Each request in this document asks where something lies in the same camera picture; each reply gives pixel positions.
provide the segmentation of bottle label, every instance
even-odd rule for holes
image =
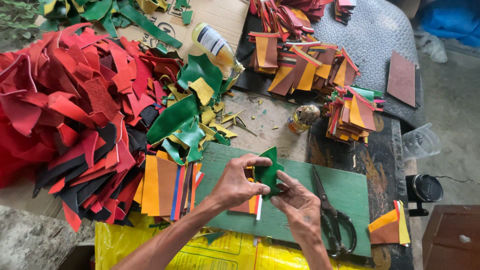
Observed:
[[[209,25],[200,31],[197,41],[215,56],[227,44],[227,41]]]

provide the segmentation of hand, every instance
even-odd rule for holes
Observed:
[[[283,183],[276,185],[281,192],[271,197],[270,202],[287,216],[293,238],[300,246],[322,244],[320,199],[297,179],[280,170],[276,175]]]
[[[245,177],[245,169],[248,166],[271,166],[272,161],[269,158],[261,158],[254,154],[246,154],[236,159],[231,159],[222,176],[214,186],[209,195],[209,199],[215,205],[219,205],[221,211],[239,206],[246,200],[255,195],[266,195],[270,192],[270,187],[261,183],[252,183]]]

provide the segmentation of glue jar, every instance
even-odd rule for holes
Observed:
[[[320,117],[320,110],[315,105],[300,106],[288,118],[288,128],[301,134],[308,130],[310,126]]]
[[[192,41],[207,54],[211,61],[232,67],[238,73],[245,70],[235,58],[230,44],[208,24],[199,23],[193,29]]]

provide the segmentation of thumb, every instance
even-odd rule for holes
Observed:
[[[270,202],[278,208],[278,210],[282,211],[287,217],[293,215],[294,211],[296,210],[293,206],[291,206],[286,200],[279,196],[272,196],[270,198]]]
[[[270,187],[261,183],[249,182],[252,187],[253,195],[267,195],[270,193]]]

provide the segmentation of green plant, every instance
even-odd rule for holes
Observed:
[[[21,49],[40,33],[34,25],[36,0],[0,0],[0,48],[2,51]]]

